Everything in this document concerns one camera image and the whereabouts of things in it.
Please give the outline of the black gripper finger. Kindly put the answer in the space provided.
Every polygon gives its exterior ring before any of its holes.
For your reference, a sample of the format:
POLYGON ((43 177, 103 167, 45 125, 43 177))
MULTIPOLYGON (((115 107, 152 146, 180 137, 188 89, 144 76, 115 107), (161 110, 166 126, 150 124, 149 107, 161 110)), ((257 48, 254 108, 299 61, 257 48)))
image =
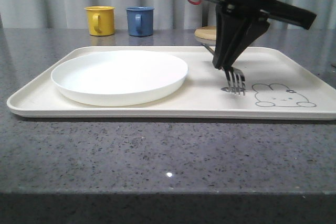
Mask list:
POLYGON ((216 6, 216 45, 213 65, 216 69, 232 66, 238 56, 251 44, 248 31, 251 18, 239 16, 226 5, 216 6))
POLYGON ((223 67, 229 68, 233 65, 240 54, 257 38, 263 35, 269 28, 270 23, 266 19, 254 19, 244 21, 238 32, 235 33, 226 53, 223 67))

